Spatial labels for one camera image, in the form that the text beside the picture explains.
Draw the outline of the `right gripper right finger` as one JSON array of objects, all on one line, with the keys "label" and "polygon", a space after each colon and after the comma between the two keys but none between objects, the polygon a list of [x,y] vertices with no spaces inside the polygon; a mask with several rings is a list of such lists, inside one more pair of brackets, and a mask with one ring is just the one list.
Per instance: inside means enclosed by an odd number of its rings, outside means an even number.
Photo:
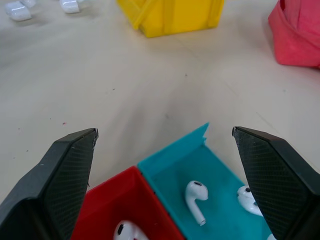
[{"label": "right gripper right finger", "polygon": [[246,180],[276,240],[320,240],[320,173],[283,138],[232,129]]}]

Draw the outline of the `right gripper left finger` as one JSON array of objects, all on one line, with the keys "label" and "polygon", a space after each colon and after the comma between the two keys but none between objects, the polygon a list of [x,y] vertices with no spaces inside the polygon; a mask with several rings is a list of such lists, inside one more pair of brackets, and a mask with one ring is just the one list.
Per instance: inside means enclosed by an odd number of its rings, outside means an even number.
[{"label": "right gripper left finger", "polygon": [[0,240],[70,240],[89,185],[99,132],[52,143],[0,204]]}]

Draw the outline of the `white earbud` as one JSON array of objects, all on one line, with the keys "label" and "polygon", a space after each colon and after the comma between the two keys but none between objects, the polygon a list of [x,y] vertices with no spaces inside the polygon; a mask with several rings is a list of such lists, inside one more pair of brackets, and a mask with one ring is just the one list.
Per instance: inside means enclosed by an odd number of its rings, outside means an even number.
[{"label": "white earbud", "polygon": [[207,187],[196,180],[190,181],[185,188],[185,202],[198,225],[203,226],[206,219],[198,207],[196,200],[206,201],[209,198]]},{"label": "white earbud", "polygon": [[141,228],[129,220],[121,221],[115,228],[113,240],[150,240]]},{"label": "white earbud", "polygon": [[249,213],[262,217],[262,212],[258,207],[252,191],[248,185],[244,185],[236,193],[239,204]]}]

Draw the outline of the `yellow plastic bin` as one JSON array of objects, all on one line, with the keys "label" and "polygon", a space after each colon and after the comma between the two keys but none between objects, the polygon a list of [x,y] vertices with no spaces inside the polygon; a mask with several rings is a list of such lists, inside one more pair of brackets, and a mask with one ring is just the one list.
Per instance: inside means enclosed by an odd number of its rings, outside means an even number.
[{"label": "yellow plastic bin", "polygon": [[215,28],[225,0],[116,0],[135,30],[147,38]]}]

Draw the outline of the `red plastic bin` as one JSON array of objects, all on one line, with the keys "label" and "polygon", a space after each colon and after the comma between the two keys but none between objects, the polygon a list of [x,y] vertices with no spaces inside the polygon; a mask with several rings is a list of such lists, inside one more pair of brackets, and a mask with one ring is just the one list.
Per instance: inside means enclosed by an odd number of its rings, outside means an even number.
[{"label": "red plastic bin", "polygon": [[185,240],[136,166],[85,194],[70,240],[113,240],[121,221],[136,224],[149,240]]}]

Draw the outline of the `teal plastic bin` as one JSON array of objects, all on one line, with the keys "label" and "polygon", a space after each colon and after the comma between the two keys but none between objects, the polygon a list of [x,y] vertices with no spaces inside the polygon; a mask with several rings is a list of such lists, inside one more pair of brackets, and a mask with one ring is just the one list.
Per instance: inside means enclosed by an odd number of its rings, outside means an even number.
[{"label": "teal plastic bin", "polygon": [[[138,163],[185,240],[267,240],[271,231],[263,217],[238,202],[244,183],[207,147],[208,123]],[[185,200],[190,181],[208,189],[208,199],[196,203],[206,219],[199,225]]]}]

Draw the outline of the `pink fabric bag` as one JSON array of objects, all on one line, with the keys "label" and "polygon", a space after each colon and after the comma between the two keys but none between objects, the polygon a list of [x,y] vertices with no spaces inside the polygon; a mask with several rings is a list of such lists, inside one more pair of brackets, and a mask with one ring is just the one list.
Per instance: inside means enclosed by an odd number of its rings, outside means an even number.
[{"label": "pink fabric bag", "polygon": [[279,64],[320,69],[320,0],[278,0],[268,23]]}]

